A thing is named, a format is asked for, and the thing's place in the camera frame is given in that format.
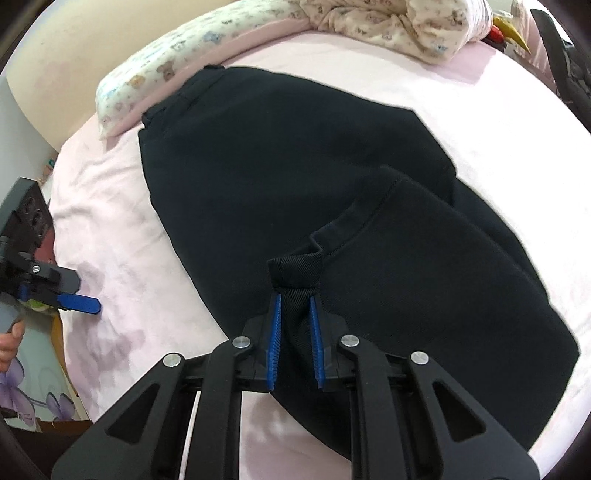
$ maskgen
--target patterned pillowcase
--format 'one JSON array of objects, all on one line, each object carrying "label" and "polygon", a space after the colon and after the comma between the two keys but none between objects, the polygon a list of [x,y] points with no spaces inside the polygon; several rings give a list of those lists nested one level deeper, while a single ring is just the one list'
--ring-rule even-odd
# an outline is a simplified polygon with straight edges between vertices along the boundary
[{"label": "patterned pillowcase", "polygon": [[239,0],[181,25],[101,80],[96,91],[100,138],[128,130],[204,65],[309,28],[298,0]]}]

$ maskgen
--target bedding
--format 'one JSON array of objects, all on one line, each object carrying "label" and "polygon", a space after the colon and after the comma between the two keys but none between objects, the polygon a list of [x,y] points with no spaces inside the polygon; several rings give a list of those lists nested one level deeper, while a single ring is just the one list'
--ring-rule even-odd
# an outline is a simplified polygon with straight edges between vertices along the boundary
[{"label": "bedding", "polygon": [[441,63],[468,41],[486,37],[491,25],[485,0],[241,0],[154,40],[102,79],[99,135],[126,131],[204,65],[310,28]]},{"label": "bedding", "polygon": [[[468,44],[448,64],[427,66],[350,38],[306,32],[228,65],[307,77],[414,109],[459,178],[518,234],[581,351],[563,399],[530,450],[548,472],[591,410],[591,164],[581,155],[591,149],[591,135],[544,85],[481,43]],[[511,134],[500,144],[486,125],[506,78],[518,92],[511,106],[519,115],[504,116]],[[50,206],[58,263],[79,272],[82,294],[103,302],[101,317],[63,315],[69,373],[91,419],[166,353],[200,355],[226,338],[150,205],[141,126],[104,145],[97,128],[93,117],[64,145]],[[241,435],[241,478],[350,476],[348,463],[270,395],[245,395]]]}]

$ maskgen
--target purple flower print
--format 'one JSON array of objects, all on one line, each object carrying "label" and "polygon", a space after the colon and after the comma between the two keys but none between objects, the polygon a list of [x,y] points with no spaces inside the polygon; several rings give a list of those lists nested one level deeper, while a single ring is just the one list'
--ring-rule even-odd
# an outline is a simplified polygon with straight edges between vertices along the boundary
[{"label": "purple flower print", "polygon": [[35,425],[35,407],[18,386],[25,378],[25,369],[18,358],[14,358],[5,374],[0,373],[0,407],[17,413],[28,426]]},{"label": "purple flower print", "polygon": [[61,394],[58,400],[53,393],[49,392],[45,403],[49,411],[56,416],[53,421],[70,421],[74,417],[74,413],[76,413],[74,402],[64,394]]}]

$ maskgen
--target human hand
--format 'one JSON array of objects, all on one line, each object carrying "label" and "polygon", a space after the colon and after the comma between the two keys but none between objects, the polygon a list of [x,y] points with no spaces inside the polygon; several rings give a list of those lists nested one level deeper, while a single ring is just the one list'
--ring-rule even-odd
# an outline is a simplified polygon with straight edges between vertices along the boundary
[{"label": "human hand", "polygon": [[25,334],[25,322],[20,321],[12,326],[10,333],[0,334],[0,372],[6,373],[10,363],[18,353],[18,347]]}]

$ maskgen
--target floral blanket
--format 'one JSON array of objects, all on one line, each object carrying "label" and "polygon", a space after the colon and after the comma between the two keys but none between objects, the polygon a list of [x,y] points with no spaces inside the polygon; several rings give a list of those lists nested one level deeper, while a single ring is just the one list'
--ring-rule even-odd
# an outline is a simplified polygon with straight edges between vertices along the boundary
[{"label": "floral blanket", "polygon": [[318,30],[434,64],[483,39],[492,26],[486,0],[301,0],[300,6]]}]

